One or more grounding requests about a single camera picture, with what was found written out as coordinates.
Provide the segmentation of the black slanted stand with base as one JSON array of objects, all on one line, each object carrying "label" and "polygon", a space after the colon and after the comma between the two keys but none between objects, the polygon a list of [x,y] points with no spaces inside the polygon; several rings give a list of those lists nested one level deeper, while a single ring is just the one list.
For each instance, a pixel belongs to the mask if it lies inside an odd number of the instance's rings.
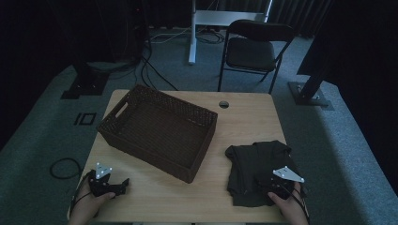
[{"label": "black slanted stand with base", "polygon": [[320,90],[321,83],[328,75],[330,57],[321,49],[312,46],[304,56],[298,75],[308,75],[306,82],[289,82],[288,87],[297,105],[320,106],[332,109]]}]

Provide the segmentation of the person's right hand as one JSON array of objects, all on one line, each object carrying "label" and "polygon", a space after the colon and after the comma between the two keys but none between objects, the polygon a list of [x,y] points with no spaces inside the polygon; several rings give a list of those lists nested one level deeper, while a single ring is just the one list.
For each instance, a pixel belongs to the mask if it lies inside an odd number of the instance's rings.
[{"label": "person's right hand", "polygon": [[280,208],[285,218],[307,218],[307,213],[303,210],[304,202],[301,198],[300,183],[295,183],[295,190],[292,192],[292,196],[287,200],[278,197],[273,192],[269,192],[268,196]]}]

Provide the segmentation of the black folding chair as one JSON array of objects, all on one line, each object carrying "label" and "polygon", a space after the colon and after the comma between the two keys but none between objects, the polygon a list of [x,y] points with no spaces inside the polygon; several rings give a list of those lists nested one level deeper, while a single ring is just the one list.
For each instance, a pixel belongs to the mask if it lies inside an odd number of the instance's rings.
[{"label": "black folding chair", "polygon": [[272,92],[283,54],[295,37],[294,29],[282,23],[236,20],[226,29],[219,73],[221,90],[225,70],[263,76],[272,72],[269,93]]}]

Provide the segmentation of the dark equipment cabinet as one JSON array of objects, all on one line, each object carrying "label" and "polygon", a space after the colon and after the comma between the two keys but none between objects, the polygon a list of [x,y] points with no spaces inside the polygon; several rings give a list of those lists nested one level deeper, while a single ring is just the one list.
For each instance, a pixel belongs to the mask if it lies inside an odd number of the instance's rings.
[{"label": "dark equipment cabinet", "polygon": [[138,61],[146,38],[145,0],[96,0],[115,61]]}]

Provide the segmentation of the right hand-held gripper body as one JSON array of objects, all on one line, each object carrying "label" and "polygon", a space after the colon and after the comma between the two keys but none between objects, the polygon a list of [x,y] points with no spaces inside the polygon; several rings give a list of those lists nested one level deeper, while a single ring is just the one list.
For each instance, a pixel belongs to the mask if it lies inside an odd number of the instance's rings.
[{"label": "right hand-held gripper body", "polygon": [[275,169],[272,171],[272,174],[274,175],[272,183],[277,185],[273,193],[284,200],[287,200],[291,196],[295,189],[295,183],[304,183],[304,178],[288,166]]}]

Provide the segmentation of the brown wicker basket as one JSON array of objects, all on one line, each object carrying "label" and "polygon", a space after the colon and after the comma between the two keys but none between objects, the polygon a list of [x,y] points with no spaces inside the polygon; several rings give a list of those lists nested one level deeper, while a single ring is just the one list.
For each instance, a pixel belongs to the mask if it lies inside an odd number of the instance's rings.
[{"label": "brown wicker basket", "polygon": [[98,132],[112,147],[190,184],[217,120],[211,110],[137,85],[103,118]]}]

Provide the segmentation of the dark cloth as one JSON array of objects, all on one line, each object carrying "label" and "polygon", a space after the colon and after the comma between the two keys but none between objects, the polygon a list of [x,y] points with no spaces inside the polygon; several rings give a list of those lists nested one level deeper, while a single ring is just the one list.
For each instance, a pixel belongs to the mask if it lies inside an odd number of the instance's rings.
[{"label": "dark cloth", "polygon": [[288,166],[298,175],[297,165],[290,157],[292,149],[279,141],[254,142],[251,145],[231,145],[225,155],[232,167],[228,178],[227,191],[234,206],[272,206],[274,202],[265,192],[258,178],[261,174],[272,174],[275,169]]}]

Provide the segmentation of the person's left hand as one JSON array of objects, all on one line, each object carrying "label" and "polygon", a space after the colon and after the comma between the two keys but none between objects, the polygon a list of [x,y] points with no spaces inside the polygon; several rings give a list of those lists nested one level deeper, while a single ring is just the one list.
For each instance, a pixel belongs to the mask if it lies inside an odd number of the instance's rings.
[{"label": "person's left hand", "polygon": [[82,187],[78,195],[78,202],[74,205],[71,217],[94,217],[100,208],[115,197],[113,192],[105,193],[99,197],[91,193],[90,187]]}]

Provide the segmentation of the dark curtain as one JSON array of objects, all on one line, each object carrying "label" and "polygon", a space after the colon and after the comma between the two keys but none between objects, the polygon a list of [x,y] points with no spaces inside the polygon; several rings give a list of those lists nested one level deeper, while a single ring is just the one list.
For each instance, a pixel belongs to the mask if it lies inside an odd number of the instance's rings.
[{"label": "dark curtain", "polygon": [[268,21],[287,24],[296,35],[312,38],[332,3],[333,0],[272,0]]}]

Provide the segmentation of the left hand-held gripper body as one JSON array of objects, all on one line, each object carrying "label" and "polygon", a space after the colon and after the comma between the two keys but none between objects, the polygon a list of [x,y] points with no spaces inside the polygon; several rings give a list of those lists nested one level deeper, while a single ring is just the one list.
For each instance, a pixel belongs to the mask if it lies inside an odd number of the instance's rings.
[{"label": "left hand-held gripper body", "polygon": [[88,182],[90,190],[96,197],[108,192],[118,194],[119,185],[110,185],[108,183],[112,171],[112,167],[107,167],[97,162],[96,169],[89,173]]}]

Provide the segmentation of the black stand with flat base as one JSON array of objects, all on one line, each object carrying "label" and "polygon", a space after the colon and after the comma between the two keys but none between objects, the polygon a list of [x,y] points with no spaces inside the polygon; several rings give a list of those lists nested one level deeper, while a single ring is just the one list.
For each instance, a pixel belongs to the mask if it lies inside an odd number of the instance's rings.
[{"label": "black stand with flat base", "polygon": [[62,99],[78,99],[80,96],[101,96],[110,73],[97,71],[86,62],[74,63],[77,75],[69,90],[63,92]]}]

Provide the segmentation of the white metal desk frame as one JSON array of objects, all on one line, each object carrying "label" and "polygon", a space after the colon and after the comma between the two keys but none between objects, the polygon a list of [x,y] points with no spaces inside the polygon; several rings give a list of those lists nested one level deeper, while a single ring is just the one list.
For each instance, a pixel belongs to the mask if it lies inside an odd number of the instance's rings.
[{"label": "white metal desk frame", "polygon": [[228,26],[233,21],[239,19],[248,19],[259,22],[267,22],[271,10],[273,0],[266,3],[263,12],[244,12],[244,11],[226,11],[226,10],[210,10],[197,9],[196,0],[191,0],[191,43],[188,57],[188,63],[194,65],[196,62],[196,26]]}]

